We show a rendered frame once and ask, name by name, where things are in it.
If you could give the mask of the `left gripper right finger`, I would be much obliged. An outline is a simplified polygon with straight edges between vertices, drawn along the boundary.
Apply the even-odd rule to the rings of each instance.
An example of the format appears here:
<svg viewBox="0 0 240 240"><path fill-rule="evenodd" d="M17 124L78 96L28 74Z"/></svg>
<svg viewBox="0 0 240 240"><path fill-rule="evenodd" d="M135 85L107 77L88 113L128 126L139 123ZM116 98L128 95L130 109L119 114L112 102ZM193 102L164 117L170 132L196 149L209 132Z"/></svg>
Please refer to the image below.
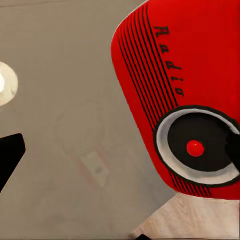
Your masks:
<svg viewBox="0 0 240 240"><path fill-rule="evenodd" d="M225 152L240 172L240 135L229 133L225 142Z"/></svg>

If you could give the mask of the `radio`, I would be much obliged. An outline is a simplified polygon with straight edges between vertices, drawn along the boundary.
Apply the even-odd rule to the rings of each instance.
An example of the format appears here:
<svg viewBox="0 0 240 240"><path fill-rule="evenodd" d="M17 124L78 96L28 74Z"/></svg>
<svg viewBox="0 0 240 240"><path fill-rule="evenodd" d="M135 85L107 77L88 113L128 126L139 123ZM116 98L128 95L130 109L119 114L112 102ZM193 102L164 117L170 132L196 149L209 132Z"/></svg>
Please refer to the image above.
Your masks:
<svg viewBox="0 0 240 240"><path fill-rule="evenodd" d="M240 135L240 0L145 0L119 23L111 59L162 180L240 200L225 152Z"/></svg>

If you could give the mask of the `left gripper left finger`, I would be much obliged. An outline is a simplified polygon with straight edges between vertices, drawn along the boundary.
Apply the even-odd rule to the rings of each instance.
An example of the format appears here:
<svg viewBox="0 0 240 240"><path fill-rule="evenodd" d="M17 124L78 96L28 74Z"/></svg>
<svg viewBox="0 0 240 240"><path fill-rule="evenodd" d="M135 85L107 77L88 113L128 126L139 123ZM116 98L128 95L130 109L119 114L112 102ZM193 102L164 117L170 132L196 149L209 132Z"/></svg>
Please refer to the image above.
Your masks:
<svg viewBox="0 0 240 240"><path fill-rule="evenodd" d="M26 152L21 133L0 138L0 192Z"/></svg>

